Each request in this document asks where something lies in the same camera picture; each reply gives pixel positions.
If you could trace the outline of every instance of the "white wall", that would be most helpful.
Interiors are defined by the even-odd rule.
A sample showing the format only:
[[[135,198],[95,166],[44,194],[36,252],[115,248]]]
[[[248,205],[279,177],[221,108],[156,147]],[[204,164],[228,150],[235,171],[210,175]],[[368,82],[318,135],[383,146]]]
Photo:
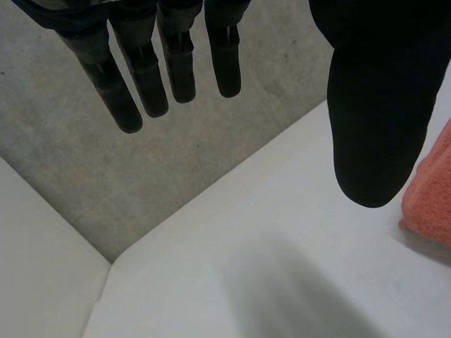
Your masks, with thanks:
[[[0,158],[0,337],[81,337],[109,268]]]

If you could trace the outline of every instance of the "white surface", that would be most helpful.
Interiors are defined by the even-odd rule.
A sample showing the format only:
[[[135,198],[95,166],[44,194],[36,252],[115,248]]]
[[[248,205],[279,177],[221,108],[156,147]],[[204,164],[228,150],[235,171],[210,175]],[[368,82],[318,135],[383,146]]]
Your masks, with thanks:
[[[109,268],[0,158],[0,337],[81,337]]]
[[[450,111],[448,71],[421,157]],[[449,337],[451,268],[404,244],[403,192],[345,198],[323,103],[128,249],[85,338]]]

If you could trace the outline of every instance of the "orange towel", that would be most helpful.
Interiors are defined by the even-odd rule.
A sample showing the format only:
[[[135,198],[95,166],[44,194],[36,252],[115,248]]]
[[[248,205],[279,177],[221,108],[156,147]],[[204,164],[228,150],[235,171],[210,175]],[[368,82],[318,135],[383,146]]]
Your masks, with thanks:
[[[451,119],[402,199],[400,226],[451,246]]]

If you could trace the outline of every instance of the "gray concrete floor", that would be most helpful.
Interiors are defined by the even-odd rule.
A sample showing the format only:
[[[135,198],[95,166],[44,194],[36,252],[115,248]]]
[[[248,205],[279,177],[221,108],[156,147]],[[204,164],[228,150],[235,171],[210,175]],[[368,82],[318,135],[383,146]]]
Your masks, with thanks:
[[[1,0],[0,156],[114,261],[325,99],[332,50],[307,0],[253,0],[239,29],[242,92],[224,99],[197,17],[197,97],[184,105],[173,100],[155,35],[170,111],[143,114],[143,129],[127,135],[56,34]],[[143,112],[114,39],[111,49]]]

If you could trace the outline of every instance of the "black glove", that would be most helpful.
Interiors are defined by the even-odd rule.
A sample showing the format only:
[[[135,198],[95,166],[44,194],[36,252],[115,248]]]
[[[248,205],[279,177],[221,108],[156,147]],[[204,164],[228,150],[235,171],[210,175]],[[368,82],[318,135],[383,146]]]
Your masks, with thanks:
[[[335,51],[328,81],[335,174],[363,206],[388,203],[423,147],[451,58],[449,0],[310,0]]]

